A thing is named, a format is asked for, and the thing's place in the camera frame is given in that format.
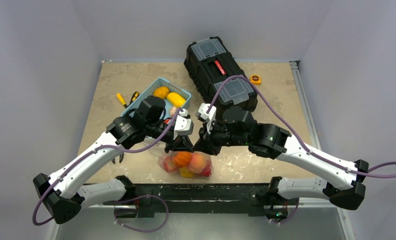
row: blue plastic basket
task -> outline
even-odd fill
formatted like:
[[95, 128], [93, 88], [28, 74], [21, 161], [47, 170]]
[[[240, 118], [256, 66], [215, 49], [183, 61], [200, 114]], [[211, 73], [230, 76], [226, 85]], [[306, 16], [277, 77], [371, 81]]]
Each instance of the blue plastic basket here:
[[[154, 91], [157, 88], [162, 87], [162, 86], [168, 87], [170, 92], [178, 93], [178, 94], [180, 94], [180, 96], [182, 96], [186, 100], [186, 102], [182, 105], [182, 108], [187, 109], [189, 107], [190, 98], [192, 97], [192, 95], [188, 91], [170, 83], [170, 81], [168, 81], [167, 79], [165, 79], [163, 77], [159, 77], [146, 90], [144, 90], [142, 93], [140, 93], [139, 97], [134, 102], [132, 102], [126, 108], [126, 110], [124, 110], [124, 112], [121, 114], [121, 116], [124, 116], [124, 114], [126, 114], [126, 112], [129, 109], [136, 109], [143, 99], [147, 98], [150, 95], [153, 95]], [[169, 110], [173, 105], [166, 99], [164, 101], [165, 101], [165, 110], [166, 110], [164, 119], [166, 119], [166, 118], [170, 117]]]

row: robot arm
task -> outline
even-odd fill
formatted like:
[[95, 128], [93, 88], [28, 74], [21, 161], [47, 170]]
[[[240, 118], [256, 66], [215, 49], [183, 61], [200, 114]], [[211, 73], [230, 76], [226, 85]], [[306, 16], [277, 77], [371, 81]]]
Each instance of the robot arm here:
[[357, 209], [363, 201], [365, 186], [361, 182], [364, 178], [350, 171], [366, 173], [367, 162], [346, 161], [306, 145], [313, 153], [347, 169], [343, 170], [310, 155], [289, 131], [274, 124], [257, 123], [249, 111], [235, 106], [223, 114], [222, 120], [215, 121], [215, 107], [207, 113], [209, 106], [203, 103], [196, 114], [204, 122], [204, 127], [199, 131], [195, 151], [217, 155], [222, 146], [248, 146], [249, 151], [259, 157], [294, 164], [319, 176], [297, 180], [274, 177], [269, 191], [283, 199], [329, 199], [334, 205], [348, 210]]
[[[168, 127], [160, 119], [165, 102], [150, 96], [143, 100], [130, 116], [131, 112], [116, 118], [105, 132], [83, 153], [60, 170], [49, 176], [41, 173], [33, 182], [38, 195], [53, 184], [43, 203], [54, 217], [56, 223], [62, 224], [72, 219], [81, 208], [108, 201], [129, 199], [134, 185], [125, 176], [119, 176], [109, 182], [83, 185], [94, 173], [124, 149], [130, 149], [142, 142], [146, 136], [157, 138]], [[188, 135], [192, 133], [193, 123], [186, 110], [180, 110], [175, 125], [161, 138], [166, 143], [165, 151], [193, 151]], [[62, 179], [60, 176], [68, 169]]]

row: bag of fruit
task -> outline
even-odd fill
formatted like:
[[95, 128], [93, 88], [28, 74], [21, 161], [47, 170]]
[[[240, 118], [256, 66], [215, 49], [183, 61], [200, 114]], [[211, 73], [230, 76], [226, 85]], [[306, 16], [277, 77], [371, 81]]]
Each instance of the bag of fruit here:
[[161, 155], [158, 165], [167, 173], [184, 178], [206, 178], [212, 173], [211, 156], [202, 152], [170, 151]]

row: white wall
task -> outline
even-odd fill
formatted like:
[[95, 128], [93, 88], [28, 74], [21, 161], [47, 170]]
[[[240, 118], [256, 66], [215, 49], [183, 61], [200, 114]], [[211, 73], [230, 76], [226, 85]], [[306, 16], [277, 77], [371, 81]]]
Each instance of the white wall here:
[[72, 0], [101, 59], [183, 61], [219, 36], [239, 60], [299, 60], [333, 0]]
[[32, 180], [76, 155], [99, 70], [69, 0], [0, 0], [0, 240], [44, 239]]
[[[396, 161], [396, 1], [336, 0], [299, 67], [325, 151]], [[357, 239], [395, 240], [396, 179], [364, 183]]]

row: table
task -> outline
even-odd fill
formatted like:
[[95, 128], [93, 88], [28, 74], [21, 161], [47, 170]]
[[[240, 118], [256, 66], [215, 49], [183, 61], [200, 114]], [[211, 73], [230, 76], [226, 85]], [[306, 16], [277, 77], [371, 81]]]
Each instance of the table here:
[[[295, 81], [288, 63], [239, 63], [247, 76], [258, 74], [262, 85], [258, 88], [272, 104], [274, 109], [284, 117], [310, 144], [310, 134], [305, 122], [301, 102]], [[194, 116], [203, 102], [192, 80], [180, 62], [136, 63], [105, 62], [93, 97], [79, 153], [90, 146], [106, 127], [119, 117], [124, 107], [118, 102], [116, 93], [121, 93], [128, 101], [134, 91], [142, 92], [157, 77], [164, 77], [192, 94], [188, 108], [195, 123], [190, 136], [192, 143], [199, 138], [200, 122]], [[260, 123], [273, 123], [286, 128], [259, 99], [257, 109], [252, 113]], [[213, 175], [210, 179], [187, 179], [164, 172], [157, 159], [148, 152], [125, 154], [122, 163], [109, 162], [89, 180], [89, 183], [102, 183], [119, 176], [128, 176], [133, 183], [268, 183], [274, 176], [288, 178], [310, 178], [314, 175], [299, 167], [278, 160], [257, 157], [247, 147], [224, 147], [218, 156], [212, 157]]]

